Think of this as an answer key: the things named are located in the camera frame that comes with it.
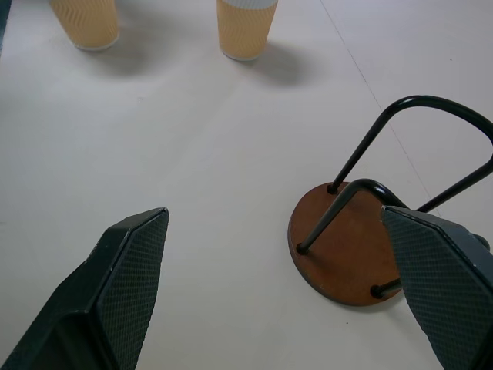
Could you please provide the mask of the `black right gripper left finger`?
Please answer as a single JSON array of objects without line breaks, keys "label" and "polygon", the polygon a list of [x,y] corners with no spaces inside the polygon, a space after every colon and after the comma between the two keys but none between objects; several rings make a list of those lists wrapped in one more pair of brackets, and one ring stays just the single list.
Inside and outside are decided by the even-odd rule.
[{"label": "black right gripper left finger", "polygon": [[4,369],[134,369],[153,315],[169,211],[109,227],[54,290]]}]

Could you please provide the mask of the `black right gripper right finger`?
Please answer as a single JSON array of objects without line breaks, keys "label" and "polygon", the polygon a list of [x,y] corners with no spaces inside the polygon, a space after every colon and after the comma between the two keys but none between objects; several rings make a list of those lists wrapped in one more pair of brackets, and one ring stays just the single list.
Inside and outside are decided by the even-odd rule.
[{"label": "black right gripper right finger", "polygon": [[445,369],[492,367],[492,255],[460,224],[385,206],[404,296]]}]

